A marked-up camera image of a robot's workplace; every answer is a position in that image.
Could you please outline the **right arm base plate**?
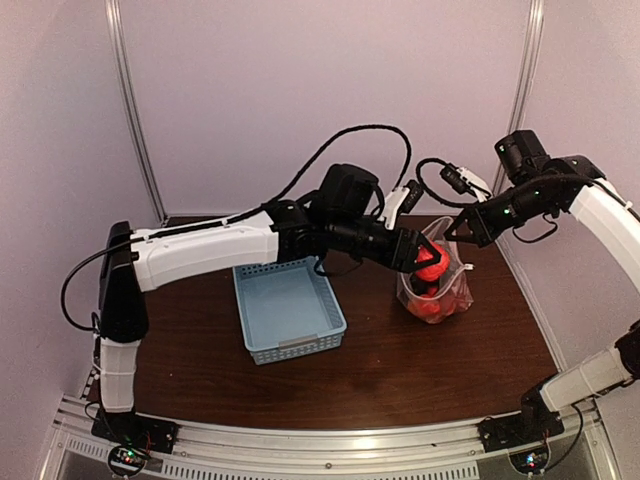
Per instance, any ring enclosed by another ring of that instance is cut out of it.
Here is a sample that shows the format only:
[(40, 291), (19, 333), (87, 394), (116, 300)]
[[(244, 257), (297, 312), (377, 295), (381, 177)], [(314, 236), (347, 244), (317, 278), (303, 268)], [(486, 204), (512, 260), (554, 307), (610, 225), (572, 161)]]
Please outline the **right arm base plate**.
[(553, 457), (550, 440), (565, 431), (558, 413), (487, 416), (477, 424), (477, 430), (486, 453), (505, 451), (511, 467), (527, 478), (546, 474), (573, 449), (570, 446), (562, 455)]

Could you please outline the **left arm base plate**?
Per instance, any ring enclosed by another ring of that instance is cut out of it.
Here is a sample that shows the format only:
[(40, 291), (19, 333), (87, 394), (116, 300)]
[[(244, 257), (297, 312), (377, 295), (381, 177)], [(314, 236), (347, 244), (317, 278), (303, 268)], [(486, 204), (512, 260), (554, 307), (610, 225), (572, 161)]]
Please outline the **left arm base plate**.
[(91, 434), (113, 443), (107, 453), (107, 466), (118, 477), (132, 477), (159, 460), (154, 453), (171, 454), (179, 427), (175, 422), (128, 413), (100, 410)]

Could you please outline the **red tomato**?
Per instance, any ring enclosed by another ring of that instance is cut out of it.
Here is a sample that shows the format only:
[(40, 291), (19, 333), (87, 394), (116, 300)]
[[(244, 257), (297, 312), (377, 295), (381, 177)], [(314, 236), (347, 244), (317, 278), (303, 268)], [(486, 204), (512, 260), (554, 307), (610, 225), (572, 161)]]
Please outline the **red tomato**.
[(417, 262), (429, 262), (429, 265), (417, 270), (414, 275), (424, 282), (438, 282), (447, 272), (450, 266), (450, 256), (447, 251), (438, 243), (431, 242), (431, 246), (439, 254), (439, 260), (434, 260), (434, 255), (426, 247), (421, 246), (417, 257)]

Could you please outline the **red peach bunch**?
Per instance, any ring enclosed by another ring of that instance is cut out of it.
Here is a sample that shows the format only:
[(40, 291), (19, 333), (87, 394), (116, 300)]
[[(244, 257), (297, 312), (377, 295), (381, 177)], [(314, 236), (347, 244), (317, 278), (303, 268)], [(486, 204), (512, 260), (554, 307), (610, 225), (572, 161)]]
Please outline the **red peach bunch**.
[(464, 304), (452, 294), (436, 297), (422, 295), (411, 298), (407, 310), (427, 324), (439, 324), (446, 318), (465, 311)]

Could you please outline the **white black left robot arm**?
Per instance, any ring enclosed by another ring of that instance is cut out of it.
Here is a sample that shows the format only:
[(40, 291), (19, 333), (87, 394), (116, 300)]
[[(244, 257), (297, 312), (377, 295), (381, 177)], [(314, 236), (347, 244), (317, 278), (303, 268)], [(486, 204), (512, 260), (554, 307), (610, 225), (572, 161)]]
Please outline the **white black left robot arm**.
[[(149, 329), (148, 291), (178, 280), (249, 264), (284, 263), (331, 251), (414, 273), (439, 264), (443, 251), (396, 218), (417, 201), (410, 182), (380, 195), (378, 179), (350, 164), (334, 164), (320, 187), (297, 200), (269, 200), (253, 212), (179, 227), (131, 230), (114, 224), (99, 281), (99, 368), (106, 429), (123, 444), (144, 424), (134, 415), (136, 357)], [(381, 212), (365, 212), (380, 196)]]

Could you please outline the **clear polka dot zip bag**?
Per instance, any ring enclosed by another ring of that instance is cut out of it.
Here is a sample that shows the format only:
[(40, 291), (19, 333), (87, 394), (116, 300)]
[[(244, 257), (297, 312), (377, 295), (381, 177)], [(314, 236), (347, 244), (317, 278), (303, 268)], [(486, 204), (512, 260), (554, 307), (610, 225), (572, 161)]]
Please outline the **clear polka dot zip bag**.
[(422, 295), (436, 298), (446, 294), (455, 295), (464, 304), (464, 312), (473, 304), (474, 300), (468, 284), (467, 273), (474, 269), (474, 265), (463, 262), (456, 243), (448, 241), (444, 237), (445, 231), (452, 224), (453, 218), (444, 216), (432, 221), (422, 230), (422, 234), (427, 239), (440, 244), (450, 256), (450, 266), (438, 282), (421, 281), (414, 273), (399, 273), (396, 276), (396, 299), (406, 310), (409, 299)]

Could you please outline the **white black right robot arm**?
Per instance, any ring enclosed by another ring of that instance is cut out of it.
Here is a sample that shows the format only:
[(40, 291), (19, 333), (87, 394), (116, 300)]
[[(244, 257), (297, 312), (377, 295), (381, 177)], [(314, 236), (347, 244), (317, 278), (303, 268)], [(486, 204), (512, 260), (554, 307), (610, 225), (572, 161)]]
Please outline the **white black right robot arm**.
[[(532, 130), (514, 131), (495, 151), (511, 187), (464, 207), (445, 231), (446, 240), (485, 247), (532, 218), (565, 212), (601, 242), (633, 284), (639, 282), (639, 216), (598, 167), (582, 155), (549, 156)], [(552, 414), (638, 379), (639, 326), (633, 324), (612, 346), (524, 394), (513, 433), (533, 441), (550, 426)]]

